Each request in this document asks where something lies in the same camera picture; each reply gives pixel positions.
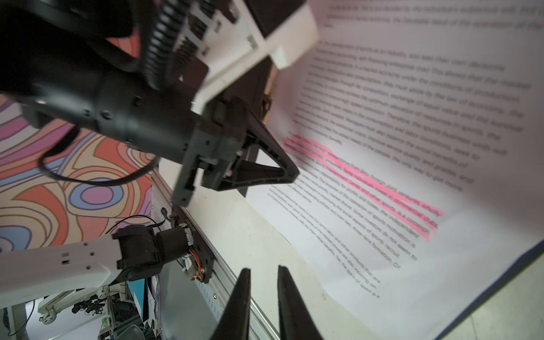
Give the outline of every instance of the colorful patterned mat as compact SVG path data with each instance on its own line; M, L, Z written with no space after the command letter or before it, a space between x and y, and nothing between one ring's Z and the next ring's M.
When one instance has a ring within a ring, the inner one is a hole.
M137 34L110 41L138 55ZM122 218L151 212L149 175L118 187L56 182L42 176L36 160L70 128L54 120L41 130L21 116L18 104L0 96L0 251L60 245L96 238ZM47 159L49 168L82 180L119 178L147 164L153 155L88 130L60 155ZM132 218L120 223L148 223Z

